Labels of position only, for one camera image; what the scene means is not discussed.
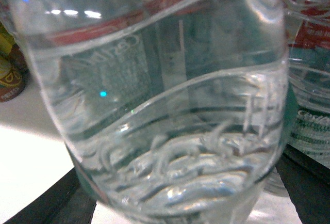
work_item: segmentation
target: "plastic water bottle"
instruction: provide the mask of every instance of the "plastic water bottle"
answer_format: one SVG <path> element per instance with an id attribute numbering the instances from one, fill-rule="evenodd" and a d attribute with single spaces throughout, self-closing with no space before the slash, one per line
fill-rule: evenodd
<path id="1" fill-rule="evenodd" d="M 300 105 L 289 143 L 330 168 L 330 0 L 284 0 L 290 81 Z"/>
<path id="2" fill-rule="evenodd" d="M 93 197 L 139 223 L 243 223 L 285 146 L 282 0 L 9 4 Z"/>

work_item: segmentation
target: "water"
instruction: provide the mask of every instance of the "water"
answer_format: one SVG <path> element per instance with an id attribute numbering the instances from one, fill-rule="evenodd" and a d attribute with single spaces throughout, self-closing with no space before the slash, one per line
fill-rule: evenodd
<path id="1" fill-rule="evenodd" d="M 285 90 L 286 82 L 278 78 L 285 72 L 286 66 L 276 62 L 195 78 L 85 141 L 88 149 L 76 157 L 107 201 L 129 210 L 130 218 L 218 223 L 217 218 L 232 216 L 233 223 L 240 223 L 283 146 L 278 143 L 284 94 L 279 88 Z M 208 91 L 210 85 L 227 81 L 245 84 L 245 106 L 221 97 L 229 92 Z M 192 91 L 220 101 L 186 105 L 183 99 Z M 238 95 L 228 98 L 234 101 Z"/>
<path id="2" fill-rule="evenodd" d="M 129 0 L 85 34 L 83 0 L 52 1 L 14 19 L 85 189 L 141 223 L 242 223 L 284 147 L 281 0 Z"/>
<path id="3" fill-rule="evenodd" d="M 301 107 L 289 143 L 330 168 L 330 1 L 284 1 L 289 77 Z"/>

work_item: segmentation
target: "bottle label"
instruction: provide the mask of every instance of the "bottle label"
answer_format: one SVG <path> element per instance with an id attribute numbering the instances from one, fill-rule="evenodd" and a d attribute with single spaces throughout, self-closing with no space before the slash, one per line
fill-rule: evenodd
<path id="1" fill-rule="evenodd" d="M 302 107 L 298 110 L 289 144 L 324 164 L 330 156 L 329 137 L 330 114 Z"/>
<path id="2" fill-rule="evenodd" d="M 24 89 L 19 71 L 11 63 L 0 58 L 0 102 L 16 97 Z"/>
<path id="3" fill-rule="evenodd" d="M 305 49 L 314 49 L 318 46 L 330 50 L 330 27 L 304 20 L 293 46 Z"/>
<path id="4" fill-rule="evenodd" d="M 10 62 L 0 60 L 0 87 L 17 87 L 22 83 L 22 76 Z"/>
<path id="5" fill-rule="evenodd" d="M 142 21 L 143 18 L 143 11 L 135 10 L 122 17 L 101 24 L 50 34 L 47 35 L 47 39 L 57 46 L 83 42 L 125 29 Z"/>

